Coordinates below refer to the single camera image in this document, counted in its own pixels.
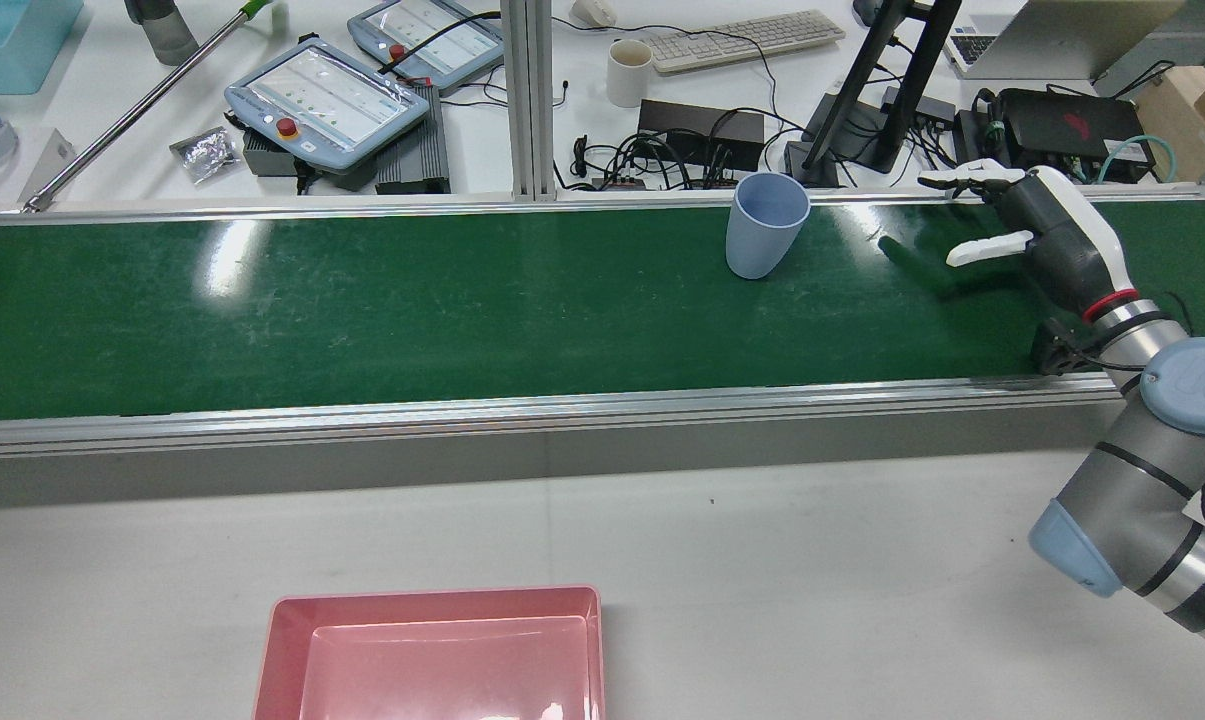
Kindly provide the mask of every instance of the light blue plastic cup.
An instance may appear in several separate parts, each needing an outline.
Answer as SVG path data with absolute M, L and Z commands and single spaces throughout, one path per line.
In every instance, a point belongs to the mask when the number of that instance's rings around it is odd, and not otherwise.
M 735 185 L 725 224 L 725 265 L 747 281 L 766 277 L 811 214 L 803 183 L 781 173 L 752 173 Z

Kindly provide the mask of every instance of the pink tray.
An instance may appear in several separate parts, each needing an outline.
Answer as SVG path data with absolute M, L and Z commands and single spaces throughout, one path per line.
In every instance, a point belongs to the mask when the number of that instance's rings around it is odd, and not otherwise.
M 605 720 L 596 590 L 283 598 L 255 720 Z

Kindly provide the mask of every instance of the white desk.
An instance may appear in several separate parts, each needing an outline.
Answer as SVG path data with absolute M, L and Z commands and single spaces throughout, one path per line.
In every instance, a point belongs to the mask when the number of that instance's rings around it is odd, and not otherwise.
M 1003 5 L 1018 5 L 1000 0 Z M 130 205 L 131 208 L 166 208 L 171 203 L 259 203 L 263 199 L 295 202 L 295 182 L 287 178 L 257 178 L 249 170 L 233 170 L 194 185 L 167 151 L 172 142 L 224 124 L 227 110 L 222 92 L 247 70 L 281 54 L 302 33 L 318 33 L 327 42 L 360 55 L 349 40 L 345 20 L 372 5 L 372 0 L 295 1 L 265 8 L 246 28 L 228 39 L 219 49 L 176 85 L 131 131 L 105 151 L 95 163 L 59 196 L 61 208 L 94 209 Z M 227 22 L 233 10 L 212 0 L 181 0 L 182 13 L 195 36 L 207 37 Z M 494 0 L 469 0 L 474 12 L 498 8 Z M 737 2 L 615 0 L 621 24 L 669 23 L 676 26 L 707 26 L 743 17 L 793 12 L 809 8 L 804 0 L 766 0 L 743 6 Z M 846 39 L 816 51 L 770 59 L 778 81 L 777 108 L 784 117 L 804 124 L 811 117 L 819 96 L 850 69 L 862 45 L 864 28 L 858 26 L 850 1 L 818 4 L 822 12 L 842 26 Z M 570 0 L 554 0 L 553 14 L 568 18 Z M 900 29 L 905 41 L 916 41 L 921 23 L 907 22 Z M 588 132 L 593 142 L 616 142 L 637 128 L 637 110 L 621 110 L 606 100 L 606 47 L 618 33 L 578 33 L 556 23 L 553 29 L 553 76 L 556 83 L 570 81 L 568 101 L 553 113 L 553 147 L 562 172 L 570 165 L 571 143 Z M 888 49 L 884 64 L 903 72 L 909 55 Z M 145 34 L 123 12 L 122 0 L 86 0 L 86 8 L 75 31 L 55 61 L 43 90 L 31 96 L 0 96 L 0 111 L 18 126 L 58 126 L 78 147 L 86 146 L 120 117 L 151 87 L 166 76 L 169 67 L 151 54 Z M 928 85 L 928 95 L 969 102 L 978 85 L 968 87 L 941 59 Z M 884 85 L 870 85 L 864 99 L 880 98 Z M 770 85 L 762 64 L 750 61 L 730 67 L 699 70 L 678 76 L 656 77 L 651 96 L 676 102 L 692 102 L 721 108 L 739 105 L 768 107 Z M 482 98 L 477 88 L 462 92 L 455 100 Z M 464 196 L 506 197 L 511 187 L 509 126 L 505 110 L 490 106 L 448 108 L 447 149 L 451 159 L 452 190 Z M 768 120 L 768 129 L 776 128 Z M 778 158 L 782 142 L 772 147 Z M 899 169 L 903 169 L 903 152 Z M 913 160 L 904 183 L 921 167 Z M 863 185 L 890 183 L 899 170 L 878 176 L 871 170 L 853 169 Z M 319 182 L 315 195 L 345 195 L 331 184 Z M 384 199 L 384 202 L 395 200 Z M 415 199 L 398 199 L 413 202 Z M 311 205 L 319 201 L 306 201 Z
M 0 511 L 0 720 L 242 720 L 281 596 L 556 583 L 613 720 L 1205 718 L 1204 641 L 1027 545 L 1082 454 Z

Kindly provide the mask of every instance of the light blue joint cap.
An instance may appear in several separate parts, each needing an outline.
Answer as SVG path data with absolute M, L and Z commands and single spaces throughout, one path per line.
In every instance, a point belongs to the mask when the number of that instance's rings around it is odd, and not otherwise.
M 1150 413 L 1187 433 L 1205 436 L 1205 337 L 1183 340 L 1154 355 L 1140 378 Z
M 1028 544 L 1042 560 L 1097 596 L 1109 597 L 1122 589 L 1122 580 L 1109 561 L 1058 500 L 1051 500 L 1046 512 L 1033 524 Z

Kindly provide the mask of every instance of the keyboard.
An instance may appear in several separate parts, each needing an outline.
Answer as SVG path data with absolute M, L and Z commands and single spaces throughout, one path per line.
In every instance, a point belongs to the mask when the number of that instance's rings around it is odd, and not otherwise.
M 748 37 L 757 45 L 729 35 Z M 844 29 L 835 26 L 823 13 L 806 10 L 801 13 L 771 14 L 722 26 L 706 26 L 694 33 L 657 35 L 643 39 L 643 42 L 651 46 L 657 70 L 663 73 L 681 73 L 686 70 L 756 60 L 758 45 L 762 46 L 762 54 L 778 55 L 829 45 L 844 37 Z
M 962 33 L 950 35 L 950 40 L 953 40 L 953 45 L 958 47 L 958 54 L 968 65 L 976 64 L 976 60 L 984 54 L 984 51 L 989 49 L 997 39 L 997 35 L 962 35 Z

